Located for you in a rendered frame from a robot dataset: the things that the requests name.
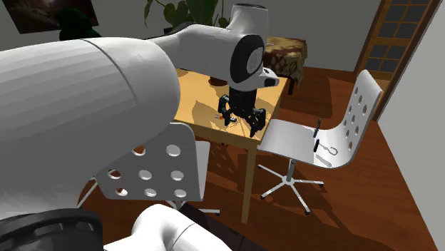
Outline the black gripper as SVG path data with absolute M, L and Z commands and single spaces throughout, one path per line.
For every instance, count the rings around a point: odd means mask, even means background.
M 265 127 L 266 110 L 264 108 L 255 108 L 257 90 L 239 91 L 229 88 L 229 94 L 222 95 L 218 102 L 218 113 L 224 119 L 225 126 L 231 122 L 236 122 L 231 114 L 246 118 L 250 125 L 250 137 Z

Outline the light wooden table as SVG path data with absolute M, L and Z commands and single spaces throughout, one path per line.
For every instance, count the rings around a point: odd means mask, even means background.
M 174 120 L 187 123 L 198 137 L 247 150 L 241 214 L 241 222 L 245 224 L 249 217 L 257 146 L 261 144 L 265 130 L 250 137 L 250 127 L 241 118 L 232 125 L 224 125 L 224 120 L 218 115 L 218 101 L 221 95 L 228 93 L 228 87 L 211 86 L 208 83 L 210 77 L 203 74 L 180 69 L 177 73 L 180 81 L 180 105 Z

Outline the white perforated swivel chair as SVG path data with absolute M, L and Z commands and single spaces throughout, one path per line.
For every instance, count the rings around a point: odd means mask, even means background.
M 94 184 L 78 206 L 95 188 L 111 200 L 164 200 L 176 210 L 201 202 L 209 153 L 209 142 L 196 141 L 189 125 L 170 123 L 140 151 L 132 150 L 91 178 Z
M 334 128 L 326 130 L 320 128 L 316 138 L 313 138 L 315 128 L 272 119 L 257 149 L 288 158 L 289 167 L 286 175 L 280 175 L 263 165 L 257 166 L 281 179 L 281 183 L 261 194 L 260 198 L 265 199 L 266 196 L 287 185 L 301 202 L 305 214 L 310 214 L 310 209 L 298 193 L 295 184 L 307 183 L 323 187 L 324 183 L 293 178 L 296 163 L 306 163 L 324 169 L 337 169 L 348 165 L 357 154 L 381 95 L 382 89 L 378 83 L 368 70 L 363 70 L 356 79 L 342 122 Z M 338 154 L 331 155 L 321 147 L 314 153 L 313 148 L 317 139 L 320 139 L 322 145 L 336 148 Z

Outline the brown patterned stool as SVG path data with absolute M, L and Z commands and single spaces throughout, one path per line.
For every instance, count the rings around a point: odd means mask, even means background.
M 268 37 L 264 67 L 278 76 L 289 79 L 288 94 L 292 95 L 304 77 L 303 66 L 307 58 L 307 42 L 303 39 Z

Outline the green potted plant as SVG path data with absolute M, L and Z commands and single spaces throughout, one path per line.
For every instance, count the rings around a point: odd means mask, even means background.
M 161 47 L 175 68 L 230 80 L 230 57 L 235 42 L 226 30 L 212 25 L 218 0 L 180 0 L 166 4 L 165 19 L 172 25 L 169 34 L 149 38 Z

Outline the wooden door with glass panes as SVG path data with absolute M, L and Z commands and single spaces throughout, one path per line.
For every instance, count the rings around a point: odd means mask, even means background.
M 442 0 L 381 0 L 354 74 L 366 69 L 383 90 L 377 121 Z

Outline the dark green round object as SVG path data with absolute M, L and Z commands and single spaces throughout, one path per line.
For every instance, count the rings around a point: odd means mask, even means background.
M 59 40 L 98 38 L 101 35 L 93 29 L 90 19 L 82 11 L 73 8 L 63 9 L 59 13 Z

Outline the black-handled silver hook tool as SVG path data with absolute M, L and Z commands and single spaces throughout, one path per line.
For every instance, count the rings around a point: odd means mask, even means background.
M 315 141 L 313 152 L 316 153 L 319 147 L 321 147 L 322 149 L 326 150 L 331 155 L 337 155 L 338 154 L 338 150 L 336 148 L 334 148 L 334 147 L 327 147 L 325 145 L 322 145 L 320 143 L 320 139 L 317 139 Z

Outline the dark wall picture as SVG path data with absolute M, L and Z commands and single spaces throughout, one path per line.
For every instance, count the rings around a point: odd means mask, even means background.
M 98 25 L 91 0 L 0 0 L 0 7 L 6 9 L 0 17 L 8 17 L 20 34 L 59 30 L 64 9 L 78 9 L 93 26 Z

